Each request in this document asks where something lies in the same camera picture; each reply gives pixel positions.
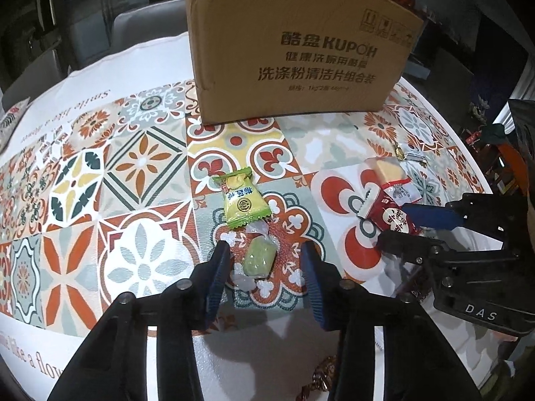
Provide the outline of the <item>green candy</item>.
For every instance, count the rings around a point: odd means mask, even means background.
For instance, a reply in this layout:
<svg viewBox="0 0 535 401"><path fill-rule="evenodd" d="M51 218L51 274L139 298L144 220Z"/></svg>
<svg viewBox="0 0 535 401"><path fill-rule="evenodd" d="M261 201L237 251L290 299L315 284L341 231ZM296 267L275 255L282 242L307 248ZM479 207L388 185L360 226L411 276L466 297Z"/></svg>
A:
<svg viewBox="0 0 535 401"><path fill-rule="evenodd" d="M243 258L234 263L230 276L241 291L254 291L257 281L269 278L279 250L277 240L269 233L269 224L258 220L246 226L246 235L252 239Z"/></svg>

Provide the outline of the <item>patterned tile tablecloth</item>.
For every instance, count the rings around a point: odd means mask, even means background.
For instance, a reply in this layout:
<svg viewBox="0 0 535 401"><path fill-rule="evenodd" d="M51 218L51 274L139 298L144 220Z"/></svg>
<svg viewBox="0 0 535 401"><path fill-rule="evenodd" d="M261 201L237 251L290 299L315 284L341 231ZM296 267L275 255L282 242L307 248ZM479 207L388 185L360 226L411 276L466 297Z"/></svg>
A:
<svg viewBox="0 0 535 401"><path fill-rule="evenodd" d="M252 169L272 211L279 250L254 291L230 279L241 309L289 312L306 292L300 246L313 241L341 273L364 282L385 269L379 229L357 212L377 181L364 163L400 161L420 202L441 206L488 185L445 120L407 82L381 111L253 118L203 125L195 84L103 94L67 109L1 157L1 311L37 328L84 336L122 291L161 292L215 244L240 261L252 239L228 229L213 176Z"/></svg>

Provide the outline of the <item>yellow-green snack packet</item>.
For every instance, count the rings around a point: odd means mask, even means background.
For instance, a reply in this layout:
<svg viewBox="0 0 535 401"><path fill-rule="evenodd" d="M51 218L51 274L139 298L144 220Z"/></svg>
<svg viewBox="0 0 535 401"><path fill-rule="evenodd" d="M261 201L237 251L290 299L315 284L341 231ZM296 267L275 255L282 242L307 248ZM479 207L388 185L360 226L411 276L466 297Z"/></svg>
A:
<svg viewBox="0 0 535 401"><path fill-rule="evenodd" d="M253 184L250 167L213 176L212 179L224 197L224 215L228 229L237 229L272 215L269 204Z"/></svg>

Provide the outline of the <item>clear red cake packet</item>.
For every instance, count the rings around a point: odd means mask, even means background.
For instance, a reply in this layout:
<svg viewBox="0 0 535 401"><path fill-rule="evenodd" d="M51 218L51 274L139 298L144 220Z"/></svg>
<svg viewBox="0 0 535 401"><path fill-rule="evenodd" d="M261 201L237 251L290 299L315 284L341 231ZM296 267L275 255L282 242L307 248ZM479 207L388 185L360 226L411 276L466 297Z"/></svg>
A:
<svg viewBox="0 0 535 401"><path fill-rule="evenodd" d="M422 196L400 165L393 157L370 157L364 162L376 173L378 183L383 191L395 201L399 207L404 204L419 202Z"/></svg>

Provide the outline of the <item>grey dining chair left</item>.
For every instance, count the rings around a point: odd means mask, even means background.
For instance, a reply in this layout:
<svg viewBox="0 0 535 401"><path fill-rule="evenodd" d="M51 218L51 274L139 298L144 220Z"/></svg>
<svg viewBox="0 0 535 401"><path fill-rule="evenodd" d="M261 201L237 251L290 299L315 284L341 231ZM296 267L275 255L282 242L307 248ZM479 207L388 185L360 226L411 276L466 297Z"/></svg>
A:
<svg viewBox="0 0 535 401"><path fill-rule="evenodd" d="M5 92L2 103L20 102L26 98L31 101L60 83L65 78L58 52L50 49L33 61Z"/></svg>

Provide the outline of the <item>grey dining chair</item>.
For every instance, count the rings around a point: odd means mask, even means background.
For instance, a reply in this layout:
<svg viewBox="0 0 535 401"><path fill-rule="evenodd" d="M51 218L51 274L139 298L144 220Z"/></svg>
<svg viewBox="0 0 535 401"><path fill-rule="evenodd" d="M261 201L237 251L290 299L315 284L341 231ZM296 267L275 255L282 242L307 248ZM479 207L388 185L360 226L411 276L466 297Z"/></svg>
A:
<svg viewBox="0 0 535 401"><path fill-rule="evenodd" d="M60 83L65 78L58 52L50 49L33 61L5 92L2 103L20 102L26 98L31 101Z"/></svg>
<svg viewBox="0 0 535 401"><path fill-rule="evenodd" d="M167 0L119 14L112 26L111 53L188 30L186 0Z"/></svg>

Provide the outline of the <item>brown foil wrapped candy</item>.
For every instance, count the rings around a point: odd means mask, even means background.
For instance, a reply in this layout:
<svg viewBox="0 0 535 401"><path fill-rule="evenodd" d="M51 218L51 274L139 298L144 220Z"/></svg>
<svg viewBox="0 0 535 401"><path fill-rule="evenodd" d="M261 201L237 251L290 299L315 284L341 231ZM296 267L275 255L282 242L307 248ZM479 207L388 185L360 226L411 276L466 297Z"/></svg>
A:
<svg viewBox="0 0 535 401"><path fill-rule="evenodd" d="M335 377L336 356L328 356L315 368L310 383L301 387L296 396L297 401L306 401L312 392L329 392Z"/></svg>

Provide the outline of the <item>red white snack packet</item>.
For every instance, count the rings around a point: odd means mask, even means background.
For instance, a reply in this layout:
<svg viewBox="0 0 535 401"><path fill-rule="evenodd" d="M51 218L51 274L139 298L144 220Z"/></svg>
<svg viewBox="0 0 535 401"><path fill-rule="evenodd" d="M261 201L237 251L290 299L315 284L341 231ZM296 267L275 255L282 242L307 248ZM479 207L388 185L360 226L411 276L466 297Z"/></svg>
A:
<svg viewBox="0 0 535 401"><path fill-rule="evenodd" d="M407 213L379 186L370 183L364 190L364 201L357 214L371 221L380 231L392 230L417 235L419 229Z"/></svg>

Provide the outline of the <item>brown cardboard box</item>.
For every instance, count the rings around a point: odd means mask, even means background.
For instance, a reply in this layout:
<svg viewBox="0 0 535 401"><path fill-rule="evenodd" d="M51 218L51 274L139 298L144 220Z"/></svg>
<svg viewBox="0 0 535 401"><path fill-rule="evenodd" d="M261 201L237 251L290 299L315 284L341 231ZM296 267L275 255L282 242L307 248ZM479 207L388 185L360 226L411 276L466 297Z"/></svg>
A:
<svg viewBox="0 0 535 401"><path fill-rule="evenodd" d="M422 19L392 0L186 0L206 124L379 111Z"/></svg>

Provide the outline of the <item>grey dining chair right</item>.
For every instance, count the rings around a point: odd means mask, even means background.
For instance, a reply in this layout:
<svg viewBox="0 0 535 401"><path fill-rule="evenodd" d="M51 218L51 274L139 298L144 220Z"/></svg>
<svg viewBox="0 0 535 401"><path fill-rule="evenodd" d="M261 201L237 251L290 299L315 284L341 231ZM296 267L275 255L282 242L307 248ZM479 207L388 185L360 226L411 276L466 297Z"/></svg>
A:
<svg viewBox="0 0 535 401"><path fill-rule="evenodd" d="M111 53L188 30L186 0L167 0L119 14L112 26Z"/></svg>

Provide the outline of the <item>white patterned snack bag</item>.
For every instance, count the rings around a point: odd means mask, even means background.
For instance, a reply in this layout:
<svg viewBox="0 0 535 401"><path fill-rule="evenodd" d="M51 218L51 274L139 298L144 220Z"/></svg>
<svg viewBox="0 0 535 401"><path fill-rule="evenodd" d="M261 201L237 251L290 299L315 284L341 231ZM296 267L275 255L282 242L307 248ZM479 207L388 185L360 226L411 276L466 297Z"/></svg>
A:
<svg viewBox="0 0 535 401"><path fill-rule="evenodd" d="M0 122L0 153L3 153L11 139L19 121L26 113L30 98L26 98L15 105L2 117Z"/></svg>

